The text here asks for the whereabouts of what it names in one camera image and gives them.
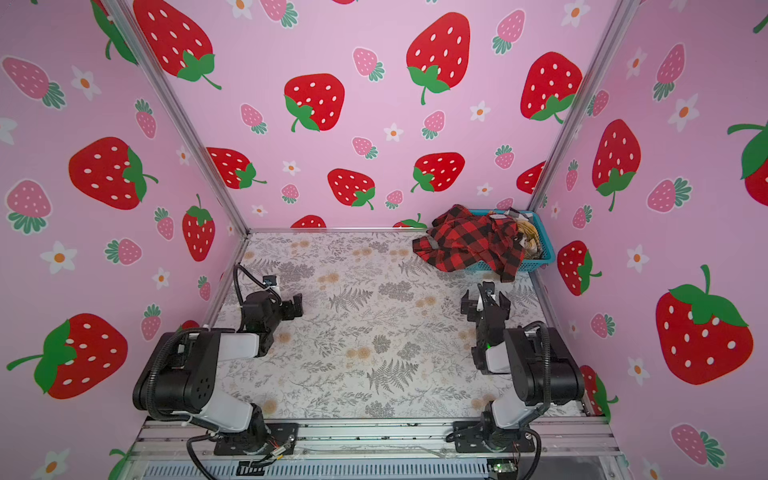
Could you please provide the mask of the red black plaid shirt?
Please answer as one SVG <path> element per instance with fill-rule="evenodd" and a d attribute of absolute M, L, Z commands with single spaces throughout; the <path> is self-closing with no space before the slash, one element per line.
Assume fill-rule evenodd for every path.
<path fill-rule="evenodd" d="M 421 260 L 442 272 L 486 264 L 503 283 L 511 283 L 524 261 L 523 234 L 505 216 L 475 215 L 456 204 L 433 220 L 424 236 L 412 242 Z"/>

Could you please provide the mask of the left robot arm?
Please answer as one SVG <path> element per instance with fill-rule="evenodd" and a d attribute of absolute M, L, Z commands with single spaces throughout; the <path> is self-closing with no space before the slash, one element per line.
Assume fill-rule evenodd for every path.
<path fill-rule="evenodd" d="M 303 296 L 283 296 L 277 276 L 257 279 L 241 264 L 232 274 L 239 326 L 162 335 L 134 386 L 132 402 L 156 421 L 206 429 L 202 438 L 214 441 L 223 454 L 277 450 L 262 408 L 218 388 L 216 373 L 221 362 L 266 356 L 280 324 L 303 315 Z"/>

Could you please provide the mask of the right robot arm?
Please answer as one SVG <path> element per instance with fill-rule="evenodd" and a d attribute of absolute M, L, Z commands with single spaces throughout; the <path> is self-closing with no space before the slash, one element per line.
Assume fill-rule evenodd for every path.
<path fill-rule="evenodd" d="M 454 423 L 446 441 L 460 453 L 510 452 L 534 438 L 531 424 L 551 407 L 581 399 L 585 383 L 555 328 L 507 326 L 511 301 L 492 282 L 477 288 L 476 299 L 461 299 L 461 313 L 475 325 L 473 363 L 483 375 L 510 377 L 512 390 L 490 401 L 479 420 Z"/>

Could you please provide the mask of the yellow plaid shirt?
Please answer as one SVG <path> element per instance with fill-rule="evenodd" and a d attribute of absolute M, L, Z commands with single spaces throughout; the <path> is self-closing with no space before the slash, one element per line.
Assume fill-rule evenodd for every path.
<path fill-rule="evenodd" d="M 540 259 L 544 253 L 543 244 L 534 224 L 525 218 L 515 220 L 517 229 L 522 233 L 521 244 L 526 259 Z"/>

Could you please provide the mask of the teal plastic basket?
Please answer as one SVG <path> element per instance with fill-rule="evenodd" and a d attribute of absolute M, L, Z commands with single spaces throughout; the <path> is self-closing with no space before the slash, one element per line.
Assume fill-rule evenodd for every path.
<path fill-rule="evenodd" d="M 552 264 L 555 253 L 549 236 L 539 216 L 533 211 L 519 211 L 513 208 L 506 210 L 473 209 L 476 216 L 491 215 L 494 217 L 507 216 L 518 223 L 518 229 L 523 232 L 523 248 L 525 251 L 522 264 L 518 268 L 521 273 L 531 273 L 538 268 Z"/>

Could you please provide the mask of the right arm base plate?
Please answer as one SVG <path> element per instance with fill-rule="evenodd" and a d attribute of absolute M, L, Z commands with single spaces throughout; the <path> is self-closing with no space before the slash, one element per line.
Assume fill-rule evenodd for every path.
<path fill-rule="evenodd" d="M 531 435 L 488 426 L 480 420 L 454 422 L 445 441 L 452 443 L 459 453 L 533 453 L 536 450 Z"/>

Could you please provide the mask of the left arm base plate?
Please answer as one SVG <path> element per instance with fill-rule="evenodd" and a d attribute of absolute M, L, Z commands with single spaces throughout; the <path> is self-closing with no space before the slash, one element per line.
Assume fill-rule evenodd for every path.
<path fill-rule="evenodd" d="M 268 422 L 261 429 L 249 428 L 241 433 L 224 433 L 216 441 L 215 456 L 269 456 L 291 455 L 298 437 L 299 424 Z"/>

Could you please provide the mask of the aluminium frame rail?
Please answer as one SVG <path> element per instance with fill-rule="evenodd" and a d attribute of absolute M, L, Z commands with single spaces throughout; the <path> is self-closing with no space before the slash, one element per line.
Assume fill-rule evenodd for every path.
<path fill-rule="evenodd" d="M 289 460 L 453 459 L 531 457 L 523 448 L 460 453 L 445 440 L 451 418 L 296 419 L 299 425 Z M 542 457 L 616 457 L 622 452 L 610 427 L 598 417 L 542 417 L 532 424 L 541 439 Z M 186 441 L 204 433 L 179 422 L 147 421 L 131 449 L 133 461 L 187 460 Z"/>

